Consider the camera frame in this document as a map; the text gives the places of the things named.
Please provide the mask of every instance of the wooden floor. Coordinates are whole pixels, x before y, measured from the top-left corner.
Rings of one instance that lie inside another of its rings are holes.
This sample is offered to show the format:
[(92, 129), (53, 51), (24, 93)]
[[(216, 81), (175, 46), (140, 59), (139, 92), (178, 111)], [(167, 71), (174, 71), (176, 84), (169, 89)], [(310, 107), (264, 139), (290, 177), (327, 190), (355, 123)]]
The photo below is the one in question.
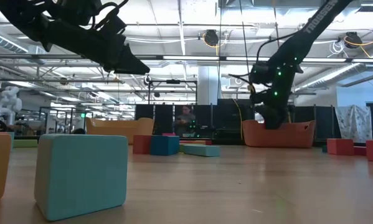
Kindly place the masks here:
[[(45, 223), (35, 149), (11, 154), (0, 223)], [(319, 149), (224, 146), (218, 158), (130, 154), (122, 207), (55, 223), (373, 224), (373, 162)]]

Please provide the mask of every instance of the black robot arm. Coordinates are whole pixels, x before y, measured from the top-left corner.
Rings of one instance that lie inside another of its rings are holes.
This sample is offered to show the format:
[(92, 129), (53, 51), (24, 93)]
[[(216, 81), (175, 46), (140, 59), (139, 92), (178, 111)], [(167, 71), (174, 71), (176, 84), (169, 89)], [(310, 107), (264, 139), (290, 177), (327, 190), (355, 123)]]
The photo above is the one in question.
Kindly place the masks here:
[[(30, 39), (41, 42), (46, 51), (52, 44), (99, 63), (107, 72), (144, 75), (150, 69), (124, 44), (126, 24), (117, 16), (119, 5), (100, 0), (0, 0), (0, 11), (8, 21)], [(95, 16), (106, 7), (114, 7), (95, 24)], [(88, 25), (90, 29), (80, 26)]]
[(266, 91), (251, 94), (253, 104), (263, 103), (256, 106), (256, 112), (263, 116), (267, 129), (278, 129), (284, 122), (295, 73), (303, 72), (300, 63), (308, 55), (313, 42), (352, 1), (327, 0), (267, 62), (257, 62), (253, 66), (249, 82), (266, 86), (271, 84)]

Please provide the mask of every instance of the column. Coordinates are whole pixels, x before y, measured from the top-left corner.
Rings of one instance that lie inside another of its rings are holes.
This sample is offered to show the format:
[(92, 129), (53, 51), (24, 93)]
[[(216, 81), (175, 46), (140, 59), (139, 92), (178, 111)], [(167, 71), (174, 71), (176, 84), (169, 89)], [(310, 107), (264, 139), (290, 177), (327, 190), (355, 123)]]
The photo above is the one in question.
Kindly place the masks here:
[(221, 98), (220, 77), (218, 77), (218, 67), (199, 67), (197, 76), (197, 104), (216, 105), (218, 98)]

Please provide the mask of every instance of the orange foam boat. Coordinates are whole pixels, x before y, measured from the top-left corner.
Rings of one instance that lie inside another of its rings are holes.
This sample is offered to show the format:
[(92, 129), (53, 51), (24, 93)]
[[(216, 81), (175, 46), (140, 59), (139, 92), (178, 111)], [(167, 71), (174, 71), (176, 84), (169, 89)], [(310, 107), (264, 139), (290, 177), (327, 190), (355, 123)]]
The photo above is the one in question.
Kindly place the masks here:
[(244, 141), (250, 147), (311, 148), (314, 131), (315, 121), (285, 123), (277, 130), (266, 130), (258, 121), (243, 121)]

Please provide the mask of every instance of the curtain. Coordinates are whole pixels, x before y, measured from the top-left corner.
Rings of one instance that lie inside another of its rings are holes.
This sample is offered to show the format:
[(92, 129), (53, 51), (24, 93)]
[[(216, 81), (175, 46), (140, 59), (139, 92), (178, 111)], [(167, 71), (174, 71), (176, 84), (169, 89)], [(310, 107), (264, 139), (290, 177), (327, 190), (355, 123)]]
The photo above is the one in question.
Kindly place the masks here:
[(338, 107), (336, 115), (343, 139), (353, 139), (359, 143), (372, 139), (372, 117), (369, 107)]

